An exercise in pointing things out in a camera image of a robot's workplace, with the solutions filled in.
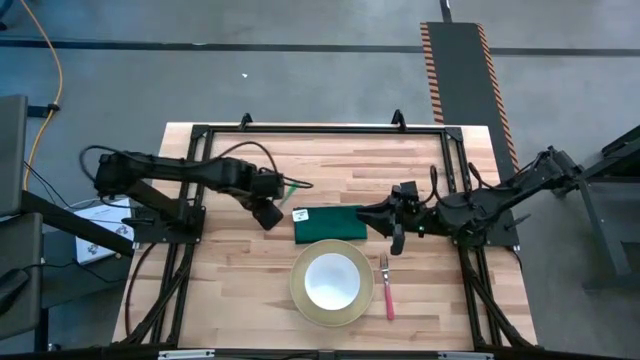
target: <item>folded green cloth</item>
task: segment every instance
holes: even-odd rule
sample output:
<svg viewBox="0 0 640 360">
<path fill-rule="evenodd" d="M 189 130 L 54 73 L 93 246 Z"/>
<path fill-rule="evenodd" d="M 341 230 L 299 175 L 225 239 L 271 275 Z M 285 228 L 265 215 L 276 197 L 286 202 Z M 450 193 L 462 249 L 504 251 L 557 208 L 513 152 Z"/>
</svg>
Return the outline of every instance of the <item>folded green cloth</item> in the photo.
<svg viewBox="0 0 640 360">
<path fill-rule="evenodd" d="M 293 209 L 296 244 L 324 239 L 366 240 L 367 226 L 356 218 L 356 206 L 326 206 Z"/>
</svg>

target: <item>wooden table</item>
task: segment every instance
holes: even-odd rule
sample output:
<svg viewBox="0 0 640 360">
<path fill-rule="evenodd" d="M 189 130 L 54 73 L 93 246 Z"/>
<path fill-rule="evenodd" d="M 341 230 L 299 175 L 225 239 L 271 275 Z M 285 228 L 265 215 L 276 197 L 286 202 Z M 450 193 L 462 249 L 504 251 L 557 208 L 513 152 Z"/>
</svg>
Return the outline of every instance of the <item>wooden table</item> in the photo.
<svg viewBox="0 0 640 360">
<path fill-rule="evenodd" d="M 161 156 L 183 157 L 191 123 L 167 125 Z M 468 160 L 488 183 L 498 182 L 489 132 L 484 126 L 462 127 Z M 384 292 L 376 271 L 373 302 L 355 322 L 340 328 L 315 325 L 300 314 L 289 293 L 289 273 L 304 249 L 293 241 L 294 207 L 372 204 L 389 195 L 391 186 L 416 180 L 421 196 L 430 191 L 429 165 L 444 174 L 440 142 L 430 135 L 370 134 L 216 134 L 213 154 L 241 141 L 254 140 L 272 153 L 280 172 L 310 181 L 283 207 L 285 218 L 263 231 L 251 214 L 231 197 L 205 192 L 207 220 L 191 270 L 181 347 L 324 348 L 350 350 L 470 350 L 472 341 L 457 251 L 444 237 L 420 239 L 407 233 L 404 253 L 390 257 L 396 319 L 387 321 Z M 256 147 L 242 147 L 230 156 L 269 166 Z M 456 174 L 459 166 L 454 161 Z M 458 187 L 462 188 L 459 176 Z M 180 185 L 155 181 L 154 186 L 177 197 Z M 445 181 L 439 191 L 446 194 Z M 370 259 L 389 250 L 390 239 L 368 228 L 368 240 L 352 242 Z M 135 282 L 131 319 L 135 326 L 155 301 L 168 246 L 158 245 Z M 505 249 L 487 248 L 487 262 L 497 303 L 522 335 L 535 343 L 527 295 L 518 262 Z M 134 264 L 140 256 L 136 254 Z M 121 307 L 114 340 L 124 337 Z M 489 331 L 479 307 L 485 339 Z M 172 310 L 165 318 L 165 332 Z"/>
</svg>

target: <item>concrete floor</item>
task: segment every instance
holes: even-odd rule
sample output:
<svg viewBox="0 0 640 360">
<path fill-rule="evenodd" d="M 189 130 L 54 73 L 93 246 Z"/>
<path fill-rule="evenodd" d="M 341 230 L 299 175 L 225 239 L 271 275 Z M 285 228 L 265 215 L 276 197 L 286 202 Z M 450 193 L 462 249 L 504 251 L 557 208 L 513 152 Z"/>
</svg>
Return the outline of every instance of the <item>concrete floor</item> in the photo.
<svg viewBox="0 0 640 360">
<path fill-rule="evenodd" d="M 37 37 L 16 4 L 0 37 Z M 484 24 L 491 46 L 640 47 L 635 1 L 451 0 L 454 21 Z M 418 23 L 440 21 L 437 0 L 59 0 L 34 6 L 58 39 L 261 44 L 420 45 Z M 400 108 L 432 123 L 420 54 L 60 51 L 63 111 L 35 163 L 68 201 L 94 195 L 78 169 L 88 144 L 156 152 L 168 121 L 386 123 Z M 640 58 L 496 57 L 522 163 L 553 144 L 576 161 L 636 126 Z M 0 95 L 51 101 L 57 79 L 47 50 L 0 48 Z M 41 121 L 30 119 L 29 141 Z M 32 191 L 43 194 L 37 183 Z M 549 349 L 640 357 L 640 296 L 587 295 L 606 269 L 580 199 L 539 194 L 518 232 L 539 343 Z M 52 310 L 51 339 L 66 347 L 111 339 L 122 288 Z M 0 342 L 29 350 L 30 334 Z"/>
</svg>

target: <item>yellow cable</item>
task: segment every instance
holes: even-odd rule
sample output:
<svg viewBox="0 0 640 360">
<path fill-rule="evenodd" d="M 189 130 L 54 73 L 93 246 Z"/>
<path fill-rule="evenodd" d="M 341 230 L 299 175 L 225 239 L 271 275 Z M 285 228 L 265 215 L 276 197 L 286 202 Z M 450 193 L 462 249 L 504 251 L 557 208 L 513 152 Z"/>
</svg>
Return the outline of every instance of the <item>yellow cable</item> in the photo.
<svg viewBox="0 0 640 360">
<path fill-rule="evenodd" d="M 42 37 L 44 37 L 44 40 L 47 42 L 47 45 L 49 45 L 49 49 L 51 49 L 51 54 L 53 55 L 53 59 L 56 61 L 56 66 L 58 67 L 58 93 L 56 94 L 56 99 L 53 101 L 53 104 L 58 105 L 58 101 L 60 101 L 60 96 L 62 96 L 62 85 L 64 83 L 64 76 L 62 76 L 62 66 L 60 65 L 58 54 L 56 53 L 56 49 L 53 48 L 53 45 L 51 45 L 51 41 L 49 41 L 49 36 L 47 36 L 46 31 L 44 31 L 44 29 L 40 25 L 38 18 L 36 18 L 36 16 L 31 11 L 31 8 L 29 8 L 29 5 L 27 5 L 27 3 L 24 0 L 20 0 L 20 2 L 22 3 L 22 6 L 24 6 L 24 9 L 27 10 L 27 12 L 29 13 L 29 16 L 31 16 L 31 19 L 36 24 L 36 27 L 40 31 L 40 34 L 42 34 Z M 29 164 L 29 166 L 32 166 L 31 164 L 33 162 L 33 158 L 36 155 L 38 144 L 40 143 L 40 137 L 42 137 L 42 134 L 44 133 L 44 129 L 46 129 L 47 125 L 49 125 L 49 121 L 51 121 L 54 114 L 55 114 L 55 111 L 49 110 L 49 114 L 47 115 L 47 118 L 45 119 L 44 123 L 42 123 L 42 126 L 40 126 L 38 135 L 36 135 L 36 139 L 33 142 L 33 146 L 31 146 L 31 153 L 29 154 L 29 160 L 27 161 L 27 164 Z M 27 170 L 25 171 L 25 174 L 24 174 L 24 182 L 22 184 L 22 188 L 24 190 L 27 190 L 27 188 L 29 187 L 30 175 L 31 175 L 31 171 L 27 167 Z"/>
</svg>

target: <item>pink fork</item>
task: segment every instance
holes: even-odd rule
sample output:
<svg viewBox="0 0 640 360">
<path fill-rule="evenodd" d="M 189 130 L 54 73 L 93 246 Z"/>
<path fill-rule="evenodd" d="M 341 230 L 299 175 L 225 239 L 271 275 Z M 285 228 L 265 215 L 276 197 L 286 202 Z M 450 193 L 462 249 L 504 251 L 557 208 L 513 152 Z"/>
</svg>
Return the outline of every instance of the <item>pink fork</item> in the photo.
<svg viewBox="0 0 640 360">
<path fill-rule="evenodd" d="M 387 302 L 387 319 L 393 320 L 395 313 L 393 311 L 393 300 L 391 300 L 391 284 L 389 283 L 389 259 L 387 254 L 380 254 L 380 271 L 382 272 L 382 280 L 384 281 L 384 299 Z"/>
</svg>

